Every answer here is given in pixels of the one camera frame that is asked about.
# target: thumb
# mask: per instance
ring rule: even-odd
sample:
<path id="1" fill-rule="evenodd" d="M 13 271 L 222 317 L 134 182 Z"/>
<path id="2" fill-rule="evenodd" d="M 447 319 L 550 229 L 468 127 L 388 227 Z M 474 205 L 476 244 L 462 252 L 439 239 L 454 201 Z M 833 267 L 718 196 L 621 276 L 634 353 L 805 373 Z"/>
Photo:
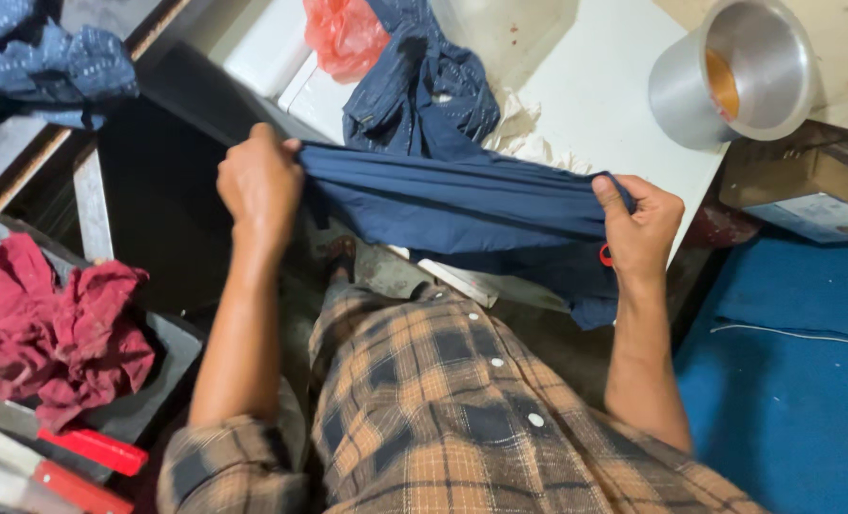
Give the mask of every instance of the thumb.
<path id="1" fill-rule="evenodd" d="M 630 216 L 627 213 L 627 208 L 624 206 L 624 200 L 621 198 L 621 193 L 614 187 L 614 183 L 610 178 L 599 176 L 592 179 L 592 192 L 599 199 L 601 208 L 605 210 L 605 218 L 613 219 L 615 217 Z"/>

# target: white button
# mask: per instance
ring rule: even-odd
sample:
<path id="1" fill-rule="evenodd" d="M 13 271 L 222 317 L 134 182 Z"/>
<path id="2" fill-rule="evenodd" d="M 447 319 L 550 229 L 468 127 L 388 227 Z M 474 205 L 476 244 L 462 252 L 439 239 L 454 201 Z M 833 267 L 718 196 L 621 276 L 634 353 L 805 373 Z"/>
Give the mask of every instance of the white button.
<path id="1" fill-rule="evenodd" d="M 535 413 L 532 413 L 531 415 L 529 415 L 529 423 L 535 426 L 544 426 L 544 418 Z"/>

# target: aluminum pot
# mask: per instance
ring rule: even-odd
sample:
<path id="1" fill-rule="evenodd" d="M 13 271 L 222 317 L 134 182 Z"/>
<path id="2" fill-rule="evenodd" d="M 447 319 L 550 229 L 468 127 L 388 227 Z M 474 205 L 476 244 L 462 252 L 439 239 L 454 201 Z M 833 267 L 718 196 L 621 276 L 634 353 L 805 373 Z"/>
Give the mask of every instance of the aluminum pot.
<path id="1" fill-rule="evenodd" d="M 707 50 L 731 70 L 737 116 L 715 99 Z M 808 116 L 818 89 L 814 62 L 804 27 L 781 2 L 722 0 L 653 65 L 650 108 L 665 134 L 688 148 L 709 149 L 742 135 L 779 139 Z"/>

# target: plaid shirt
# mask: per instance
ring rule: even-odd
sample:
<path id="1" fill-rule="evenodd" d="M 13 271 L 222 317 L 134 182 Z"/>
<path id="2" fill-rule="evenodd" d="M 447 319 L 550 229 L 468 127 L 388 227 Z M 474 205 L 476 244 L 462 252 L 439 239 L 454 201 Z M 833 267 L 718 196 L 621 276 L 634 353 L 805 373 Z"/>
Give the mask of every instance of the plaid shirt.
<path id="1" fill-rule="evenodd" d="M 445 287 L 336 287 L 311 339 L 312 438 L 332 512 L 760 512 L 688 455 L 590 409 L 503 323 Z M 303 512 L 273 430 L 178 432 L 162 512 Z"/>

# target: maroon rag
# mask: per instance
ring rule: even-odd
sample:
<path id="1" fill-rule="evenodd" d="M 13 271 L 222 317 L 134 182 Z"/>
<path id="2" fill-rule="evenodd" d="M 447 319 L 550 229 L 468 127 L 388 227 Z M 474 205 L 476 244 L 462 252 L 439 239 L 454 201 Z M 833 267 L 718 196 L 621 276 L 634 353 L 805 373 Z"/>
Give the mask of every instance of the maroon rag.
<path id="1" fill-rule="evenodd" d="M 122 316 L 144 270 L 118 261 L 56 275 L 28 234 L 0 244 L 0 400 L 37 394 L 42 427 L 59 432 L 85 409 L 138 391 L 155 360 Z"/>

